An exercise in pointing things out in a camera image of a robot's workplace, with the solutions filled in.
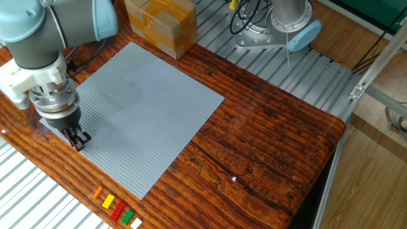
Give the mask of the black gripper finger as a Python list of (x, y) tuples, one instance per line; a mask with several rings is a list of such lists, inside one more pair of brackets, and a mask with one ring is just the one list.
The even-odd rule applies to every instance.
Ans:
[(83, 138), (79, 127), (62, 129), (63, 135), (69, 141), (69, 144), (76, 150), (81, 151), (84, 148)]
[(84, 148), (85, 144), (90, 139), (90, 135), (83, 132), (80, 126), (77, 126), (71, 130), (71, 140), (75, 148)]

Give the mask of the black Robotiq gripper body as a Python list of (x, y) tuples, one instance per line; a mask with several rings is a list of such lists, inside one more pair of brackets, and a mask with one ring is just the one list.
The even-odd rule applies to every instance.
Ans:
[(62, 130), (67, 128), (79, 127), (80, 118), (81, 109), (77, 108), (73, 113), (69, 114), (66, 117), (59, 119), (46, 119), (46, 121), (51, 127)]

